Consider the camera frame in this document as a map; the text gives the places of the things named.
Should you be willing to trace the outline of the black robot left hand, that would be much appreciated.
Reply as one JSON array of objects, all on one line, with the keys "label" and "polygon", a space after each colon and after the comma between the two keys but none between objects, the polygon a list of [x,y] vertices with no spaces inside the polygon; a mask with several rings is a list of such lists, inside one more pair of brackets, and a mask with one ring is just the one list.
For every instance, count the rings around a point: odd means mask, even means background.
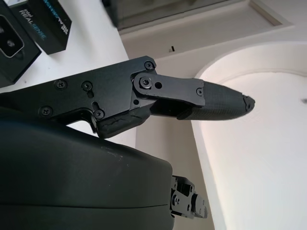
[{"label": "black robot left hand", "polygon": [[3,230],[171,230],[207,218],[169,162],[109,138],[150,116],[231,120],[255,101],[201,79],[156,73],[148,56],[0,95]]}]

